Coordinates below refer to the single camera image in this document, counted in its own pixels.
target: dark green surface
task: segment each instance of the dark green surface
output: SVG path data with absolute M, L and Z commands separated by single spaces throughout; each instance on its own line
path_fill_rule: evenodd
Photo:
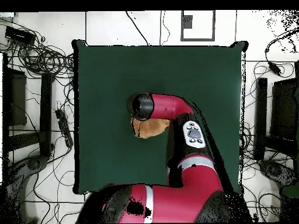
M 299 88 L 295 92 L 295 99 L 299 104 Z M 299 126 L 297 127 L 296 140 L 297 140 L 297 147 L 299 147 Z M 299 172 L 298 162 L 299 162 L 299 153 L 297 152 L 297 167 L 294 167 L 294 169 L 297 169 L 297 173 Z M 288 196 L 290 198 L 299 198 L 299 183 L 297 183 L 296 185 L 284 187 L 283 195 Z
M 136 138 L 126 100 L 135 92 L 177 95 L 201 109 L 236 191 L 241 52 L 235 47 L 79 48 L 79 193 L 107 183 L 165 184 L 167 132 Z

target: black border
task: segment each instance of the black border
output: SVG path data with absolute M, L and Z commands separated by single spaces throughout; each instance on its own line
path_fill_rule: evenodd
M 73 186 L 73 192 L 75 194 L 80 194 L 79 193 L 79 177 L 80 177 L 80 166 L 79 166 L 79 86 L 78 86 L 78 79 L 79 79 L 79 49 L 77 46 L 77 41 L 81 41 L 85 46 L 88 47 L 105 47 L 106 45 L 88 45 L 86 41 L 84 40 L 72 40 L 72 47 L 74 49 L 74 114 L 75 114 L 75 119 L 74 119 L 74 158 L 75 158 L 75 183 Z M 220 46 L 220 45 L 201 45 L 201 47 L 223 47 L 223 48 L 234 48 L 237 46 L 239 43 L 244 43 L 242 52 L 245 53 L 246 50 L 248 49 L 248 42 L 247 41 L 236 41 L 229 47 L 227 46 Z M 168 45 L 167 47 L 198 47 L 198 45 Z M 240 53 L 240 62 L 242 65 L 242 53 Z M 243 88 L 241 89 L 241 99 L 242 99 L 242 104 L 241 104 L 241 114 L 244 116 L 244 100 L 245 100 L 245 90 Z M 241 120 L 241 125 L 242 125 L 242 132 L 244 133 L 244 118 Z

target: black cable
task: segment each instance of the black cable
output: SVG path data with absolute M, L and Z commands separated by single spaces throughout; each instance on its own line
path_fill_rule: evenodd
M 35 188 L 36 188 L 36 184 L 37 184 L 37 181 L 38 181 L 38 180 L 39 180 L 39 173 L 37 173 L 36 181 L 35 181 L 35 184 L 34 184 L 34 186 L 33 186 L 33 192 L 34 192 L 34 194 L 35 194 L 35 196 L 36 196 L 37 198 L 39 198 L 40 200 L 42 200 L 43 202 L 45 202 L 45 203 L 48 204 L 48 206 L 49 206 L 49 209 L 48 209 L 47 213 L 45 214 L 44 218 L 43 218 L 43 219 L 41 220 L 41 222 L 40 222 L 40 224 L 43 224 L 44 219 L 46 218 L 46 216 L 48 215 L 48 213 L 49 213 L 49 211 L 50 211 L 50 209 L 51 209 L 51 205 L 50 205 L 46 200 L 44 200 L 42 197 L 38 196 L 37 193 L 35 192 Z
M 149 46 L 147 39 L 143 36 L 143 34 L 140 32 L 139 28 L 136 26 L 135 22 L 133 21 L 133 19 L 131 18 L 131 16 L 128 14 L 128 12 L 126 11 L 127 16 L 130 18 L 130 20 L 132 21 L 133 25 L 135 26 L 135 28 L 137 29 L 137 31 L 140 33 L 140 35 L 142 36 L 142 38 L 145 40 L 145 42 L 147 43 L 147 46 Z
M 251 95 L 251 96 L 255 99 L 255 101 L 252 102 L 252 103 L 250 103 L 250 104 L 248 104 L 248 105 L 245 107 L 245 109 L 246 109 L 247 107 L 251 106 L 252 104 L 256 103 L 256 98 L 255 98 L 255 96 L 254 96 L 252 93 L 254 93 L 255 90 L 256 90 L 256 83 L 257 83 L 258 79 L 261 78 L 264 74 L 266 74 L 266 73 L 272 71 L 271 69 L 270 69 L 270 70 L 267 70 L 267 67 L 266 67 L 265 65 L 260 65 L 260 66 L 258 66 L 261 62 L 262 62 L 262 61 L 259 61 L 259 62 L 255 65 L 255 67 L 254 67 L 254 69 L 253 69 L 253 75 L 254 75 L 254 77 L 255 77 L 255 80 L 254 80 L 254 81 L 252 82 L 252 84 L 251 84 L 251 88 L 250 88 L 250 90 L 249 90 L 249 93 L 245 95 L 245 97 Z M 282 74 L 284 74 L 284 72 L 286 71 L 286 70 L 284 69 L 283 65 L 290 65 L 290 66 L 292 66 L 292 72 L 291 72 L 290 75 L 282 76 Z M 278 67 L 282 67 L 282 68 L 284 69 L 283 73 L 281 73 L 281 74 L 279 75 L 280 77 L 283 77 L 283 78 L 289 78 L 289 77 L 291 77 L 291 76 L 294 74 L 294 66 L 293 66 L 292 64 L 290 64 L 290 63 L 277 64 L 277 66 L 278 66 Z M 256 70 L 257 70 L 258 68 L 261 68 L 261 67 L 263 67 L 263 68 L 265 69 L 265 71 L 262 72 L 262 73 L 257 73 Z
M 12 53 L 12 55 L 10 56 L 9 64 L 12 65 L 13 58 L 18 57 L 21 65 L 16 65 L 16 66 L 20 70 L 25 69 L 27 71 L 28 75 L 30 76 L 30 77 L 27 77 L 29 79 L 41 79 L 40 75 L 42 73 L 51 73 L 52 75 L 54 75 L 55 80 L 61 86 L 64 87 L 65 102 L 64 102 L 64 104 L 61 105 L 60 109 L 63 109 L 63 112 L 65 113 L 65 107 L 69 107 L 72 114 L 73 114 L 74 112 L 73 112 L 70 105 L 74 106 L 74 104 L 71 101 L 71 99 L 69 98 L 69 94 L 73 90 L 73 87 L 72 87 L 73 84 L 72 83 L 73 83 L 73 80 L 74 80 L 74 59 L 73 59 L 73 54 L 70 54 L 70 55 L 66 56 L 65 52 L 62 49 L 58 48 L 58 47 L 55 47 L 53 45 L 44 46 L 41 42 L 41 41 L 44 41 L 44 37 L 39 32 L 27 29 L 26 27 L 24 27 L 22 25 L 19 25 L 17 23 L 14 23 L 14 24 L 18 25 L 20 27 L 19 29 L 21 29 L 21 30 L 25 30 L 29 33 L 33 33 L 36 36 L 36 40 L 34 42 L 34 45 L 20 45 L 18 43 L 15 43 L 12 40 L 9 40 L 7 45 L 1 44 L 5 47 L 5 52 L 11 51 L 11 53 Z M 63 84 L 63 83 L 60 82 L 60 79 L 68 79 L 69 82 L 67 84 Z M 31 94 L 40 96 L 40 94 L 31 92 L 26 86 L 25 86 L 25 88 Z M 27 99 L 27 101 L 29 101 L 29 100 L 35 100 L 37 104 L 40 104 L 35 97 L 31 97 L 31 98 Z M 28 115 L 28 113 L 26 113 L 26 115 L 28 116 L 28 118 L 29 118 L 29 120 L 30 120 L 30 122 L 31 122 L 31 124 L 34 128 L 34 131 L 37 133 L 36 128 L 33 125 L 33 122 L 31 120 L 30 116 Z M 48 203 L 47 201 L 43 200 L 42 198 L 40 198 L 36 194 L 36 192 L 35 192 L 36 187 L 38 187 L 41 183 L 43 183 L 52 173 L 54 173 L 56 179 L 58 180 L 58 178 L 55 174 L 55 169 L 63 161 L 64 156 L 67 155 L 68 153 L 70 153 L 70 151 L 71 150 L 68 149 L 68 151 L 65 154 L 63 154 L 59 157 L 54 157 L 53 156 L 53 159 L 51 161 L 49 161 L 48 164 L 55 161 L 55 160 L 58 160 L 60 158 L 62 158 L 62 159 L 55 168 L 54 168 L 54 163 L 53 163 L 53 171 L 42 182 L 40 182 L 38 185 L 36 185 L 37 181 L 38 181 L 38 179 L 37 179 L 36 183 L 34 184 L 34 188 L 33 188 L 32 191 L 43 202 Z M 22 159 L 21 161 L 18 161 L 17 163 L 14 163 L 13 167 L 17 167 L 17 165 L 21 164 L 22 162 L 24 162 L 24 164 L 21 164 L 21 166 L 26 165 L 26 160 L 27 160 L 27 158 Z M 66 185 L 66 184 L 62 183 L 61 180 L 60 181 L 58 180 L 58 182 L 59 182 L 58 188 L 59 188 L 60 184 L 63 184 L 64 186 L 71 186 L 71 185 Z M 57 215 L 58 215 L 58 211 L 59 211 L 59 206 L 57 206 L 54 209 L 54 211 L 55 210 L 57 210 L 57 212 L 55 212 L 53 217 L 55 217 L 57 222 L 58 222 Z M 49 213 L 49 211 L 44 216 L 42 222 L 44 221 L 44 219 L 48 215 L 48 213 Z
M 79 213 L 80 213 L 80 212 L 74 212 L 74 213 L 68 213 L 68 214 L 65 214 L 65 215 L 61 218 L 61 220 L 59 221 L 59 224 L 61 224 L 62 220 L 63 220 L 66 216 L 77 215 L 77 214 L 79 214 Z
M 256 209 L 256 218 L 255 218 L 255 222 L 257 222 L 257 220 L 258 220 L 258 208 L 257 208 L 257 198 L 256 198 L 256 196 L 255 196 L 255 194 L 250 190 L 250 189 L 248 189 L 246 186 L 244 186 L 243 185 L 243 187 L 245 188 L 245 189 L 247 189 L 254 197 L 255 197 L 255 209 Z
M 60 180 L 58 181 L 58 187 L 57 187 L 57 202 L 59 201 L 58 200 L 58 191 L 59 191 L 59 185 L 60 184 L 62 184 L 62 185 L 64 185 L 64 186 L 73 186 L 74 184 L 72 184 L 72 185 L 65 185 L 65 184 L 63 184 L 62 182 L 61 182 L 61 180 L 62 180 L 62 178 L 67 174 L 67 173 L 70 173 L 70 172 L 73 172 L 73 173 L 75 173 L 75 171 L 66 171 L 62 176 L 61 176 L 61 178 L 60 178 Z M 58 219 L 59 219 L 59 208 L 57 209 L 57 224 L 60 224 L 60 222 L 61 221 L 59 221 Z
M 255 175 L 256 175 L 256 170 L 255 170 L 255 174 L 254 174 L 252 177 L 250 177 L 250 178 L 242 178 L 242 179 L 243 179 L 243 180 L 250 180 L 250 179 L 252 179 L 253 177 L 255 177 Z
M 53 218 L 56 218 L 56 220 L 58 221 L 58 219 L 57 219 L 57 217 L 56 217 L 56 215 L 57 215 L 57 212 L 55 211 L 56 210 L 56 207 L 59 209 L 59 207 L 60 207 L 60 205 L 58 204 L 58 205 L 55 205 L 55 208 L 54 208 L 54 215 L 45 223 L 45 224 L 48 224 L 49 222 L 51 222 L 51 220 L 53 219 Z
M 29 121 L 30 121 L 30 123 L 31 123 L 31 125 L 32 125 L 32 127 L 33 127 L 33 129 L 34 129 L 34 131 L 35 131 L 35 133 L 36 133 L 36 135 L 37 135 L 37 137 L 38 137 L 38 139 L 39 139 L 39 143 L 40 143 L 40 135 L 39 135 L 39 133 L 37 132 L 37 130 L 36 130 L 36 128 L 35 128 L 35 126 L 34 126 L 32 120 L 31 120 L 31 118 L 30 118 L 30 116 L 29 116 L 29 114 L 28 114 L 24 109 L 22 109 L 21 107 L 19 107 L 18 105 L 14 104 L 14 103 L 11 103 L 11 104 L 14 105 L 16 108 L 22 110 L 22 111 L 28 116 Z
M 271 61 L 269 61 L 268 60 L 268 57 L 267 57 L 267 53 L 269 52 L 269 50 L 270 50 L 270 46 L 271 45 L 273 45 L 274 43 L 276 43 L 277 41 L 279 41 L 279 40 L 282 40 L 282 39 L 284 39 L 284 38 L 287 38 L 287 37 L 290 37 L 290 36 L 292 36 L 292 35 L 294 35 L 294 34 L 296 34 L 296 33 L 298 33 L 299 32 L 299 28 L 298 27 L 296 27 L 295 29 L 292 29 L 292 30 L 289 30 L 289 31 L 285 31 L 284 33 L 282 33 L 282 34 L 280 34 L 277 38 L 275 38 L 274 40 L 272 40 L 268 45 L 267 45 L 267 47 L 266 47 L 266 49 L 265 49 L 265 57 L 266 57 L 266 60 L 267 60 L 267 62 L 268 62 L 268 64 L 269 64 L 269 68 L 271 69 L 271 71 L 274 73 L 274 74 L 276 74 L 276 75 L 278 75 L 278 76 L 280 76 L 280 77 L 282 77 L 282 78 L 288 78 L 289 76 L 282 76 L 281 75 L 281 70 L 280 70 L 280 66 L 281 65 L 279 65 L 279 64 L 276 64 L 276 63 L 274 63 L 274 62 L 271 62 Z
M 261 215 L 261 217 L 262 217 L 262 219 L 263 219 L 263 221 L 264 222 L 266 222 L 266 219 L 264 218 L 264 216 L 268 216 L 269 214 L 267 214 L 267 215 L 265 215 L 265 214 L 263 214 L 263 212 L 262 212 L 262 207 L 261 207 L 261 204 L 260 204 L 260 200 L 264 197 L 264 196 L 267 196 L 267 195 L 271 195 L 272 197 L 276 197 L 277 199 L 279 199 L 280 200 L 280 197 L 278 197 L 277 195 L 275 195 L 275 194 L 273 194 L 273 193 L 264 193 L 264 194 L 262 194 L 260 197 L 259 197 L 259 200 L 258 200 L 258 205 L 259 205 L 259 212 L 260 212 L 260 215 Z M 271 212 L 271 211 L 269 211 L 268 209 L 266 209 L 265 207 L 263 207 L 265 210 L 266 210 L 266 212 L 268 213 L 268 212 L 270 212 L 270 213 L 272 213 L 273 215 L 275 215 L 276 217 L 280 217 L 279 216 L 279 214 L 277 214 L 277 212 Z
M 163 15 L 163 21 L 162 21 L 162 23 L 163 23 L 164 28 L 166 28 L 167 31 L 168 31 L 168 37 L 167 37 L 167 39 L 166 39 L 165 41 L 163 41 L 163 43 L 161 44 L 161 46 L 162 46 L 165 42 L 168 41 L 168 38 L 169 38 L 169 36 L 171 35 L 169 29 L 168 29 L 168 28 L 165 26 L 165 24 L 164 24 L 165 12 L 166 12 L 166 11 L 164 11 L 164 15 Z

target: black frame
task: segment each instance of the black frame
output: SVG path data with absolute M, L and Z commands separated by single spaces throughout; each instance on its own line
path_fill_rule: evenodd
M 182 15 L 181 15 L 181 20 L 180 20 L 180 24 L 181 24 L 181 29 L 180 29 L 180 40 L 181 41 L 215 41 L 215 23 L 216 23 L 216 10 L 213 10 L 213 26 L 212 26 L 212 38 L 184 38 L 184 29 L 191 29 L 192 28 L 192 24 L 189 27 L 185 26 L 185 22 L 186 19 L 191 19 L 192 20 L 192 16 L 185 16 L 184 15 L 184 11 L 182 10 Z
M 10 70 L 8 68 L 8 56 L 3 53 L 3 89 L 2 89 L 2 102 L 3 102 L 3 159 L 2 159 L 2 174 L 3 181 L 8 179 L 8 153 L 16 149 L 24 148 L 33 144 L 40 145 L 40 154 L 45 157 L 51 156 L 53 146 L 51 144 L 51 116 L 52 116 L 52 83 L 55 77 L 50 73 L 43 73 L 41 75 L 41 100 L 40 100 L 40 131 L 30 132 L 26 134 L 19 134 L 9 136 L 10 126 L 10 85 L 5 82 L 10 82 Z

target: brown object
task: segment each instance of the brown object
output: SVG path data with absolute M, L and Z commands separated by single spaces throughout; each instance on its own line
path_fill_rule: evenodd
M 146 121 L 139 121 L 135 118 L 131 119 L 131 125 L 135 137 L 144 139 L 154 137 L 163 133 L 169 126 L 169 123 L 169 120 L 157 120 L 154 118 Z

